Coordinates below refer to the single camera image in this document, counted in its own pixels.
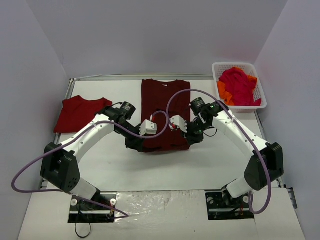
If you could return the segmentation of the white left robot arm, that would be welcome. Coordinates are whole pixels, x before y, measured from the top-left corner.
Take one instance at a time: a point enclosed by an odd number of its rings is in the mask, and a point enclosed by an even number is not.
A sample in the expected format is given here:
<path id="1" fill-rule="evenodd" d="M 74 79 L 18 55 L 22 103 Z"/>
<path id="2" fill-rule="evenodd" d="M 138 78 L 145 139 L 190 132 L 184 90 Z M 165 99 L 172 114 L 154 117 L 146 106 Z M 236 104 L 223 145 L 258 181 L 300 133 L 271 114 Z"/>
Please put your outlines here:
<path id="1" fill-rule="evenodd" d="M 81 130 L 61 144 L 49 143 L 44 152 L 57 151 L 43 158 L 40 176 L 59 190 L 82 198 L 89 209 L 97 208 L 103 201 L 101 191 L 81 177 L 79 162 L 95 144 L 113 132 L 125 138 L 126 148 L 142 152 L 144 140 L 127 132 L 140 134 L 140 126 L 128 122 L 135 111 L 136 108 L 126 101 L 119 108 L 107 106 L 84 127 L 87 132 Z"/>

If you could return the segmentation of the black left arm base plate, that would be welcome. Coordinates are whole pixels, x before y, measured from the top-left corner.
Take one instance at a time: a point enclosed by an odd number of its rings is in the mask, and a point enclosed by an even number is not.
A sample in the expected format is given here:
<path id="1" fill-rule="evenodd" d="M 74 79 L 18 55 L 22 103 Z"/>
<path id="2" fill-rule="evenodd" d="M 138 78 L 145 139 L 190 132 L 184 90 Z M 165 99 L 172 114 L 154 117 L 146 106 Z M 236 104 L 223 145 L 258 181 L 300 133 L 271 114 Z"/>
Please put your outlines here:
<path id="1" fill-rule="evenodd" d="M 68 223 L 113 223 L 115 212 L 108 208 L 72 197 L 69 207 Z"/>

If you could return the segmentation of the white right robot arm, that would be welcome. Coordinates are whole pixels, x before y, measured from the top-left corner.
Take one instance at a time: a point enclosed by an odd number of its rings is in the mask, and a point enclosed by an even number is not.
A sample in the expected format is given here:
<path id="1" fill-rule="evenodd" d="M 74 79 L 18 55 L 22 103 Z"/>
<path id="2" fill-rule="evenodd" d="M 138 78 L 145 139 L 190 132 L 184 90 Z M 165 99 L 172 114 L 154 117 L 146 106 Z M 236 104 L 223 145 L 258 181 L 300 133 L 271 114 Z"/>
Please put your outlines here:
<path id="1" fill-rule="evenodd" d="M 190 103 L 190 108 L 197 119 L 186 121 L 182 131 L 190 145 L 202 142 L 204 131 L 214 128 L 235 144 L 248 160 L 243 175 L 224 187 L 221 199 L 226 206 L 232 207 L 239 202 L 240 196 L 252 190 L 260 191 L 268 185 L 259 156 L 263 158 L 271 182 L 284 174 L 282 147 L 258 137 L 220 101 L 206 104 L 198 97 Z"/>

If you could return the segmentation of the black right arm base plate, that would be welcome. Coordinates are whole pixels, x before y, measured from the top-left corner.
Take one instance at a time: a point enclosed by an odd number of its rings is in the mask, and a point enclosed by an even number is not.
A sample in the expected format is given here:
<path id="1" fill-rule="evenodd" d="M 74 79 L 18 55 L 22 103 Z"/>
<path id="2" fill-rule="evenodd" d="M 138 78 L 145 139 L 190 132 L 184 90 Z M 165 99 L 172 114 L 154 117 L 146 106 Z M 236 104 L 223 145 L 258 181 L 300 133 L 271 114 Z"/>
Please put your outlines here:
<path id="1" fill-rule="evenodd" d="M 249 208 L 249 194 L 228 198 L 218 190 L 205 191 L 207 217 L 209 221 L 254 219 Z"/>

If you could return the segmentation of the dark maroon t shirt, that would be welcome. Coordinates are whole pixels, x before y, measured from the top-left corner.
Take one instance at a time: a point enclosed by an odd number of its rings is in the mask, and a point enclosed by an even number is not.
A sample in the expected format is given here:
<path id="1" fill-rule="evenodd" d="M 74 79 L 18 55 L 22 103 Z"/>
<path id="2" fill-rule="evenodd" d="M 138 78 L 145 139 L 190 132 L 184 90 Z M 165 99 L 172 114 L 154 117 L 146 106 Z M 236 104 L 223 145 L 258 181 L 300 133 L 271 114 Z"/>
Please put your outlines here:
<path id="1" fill-rule="evenodd" d="M 191 84 L 183 80 L 161 82 L 153 79 L 144 79 L 141 84 L 141 121 L 150 119 L 157 111 L 167 111 L 167 104 L 171 97 L 182 90 L 190 89 Z M 191 93 L 180 93 L 170 102 L 169 117 L 181 116 L 186 121 L 191 120 Z M 178 131 L 167 128 L 157 138 L 143 141 L 143 152 L 186 151 L 190 148 L 187 140 Z"/>

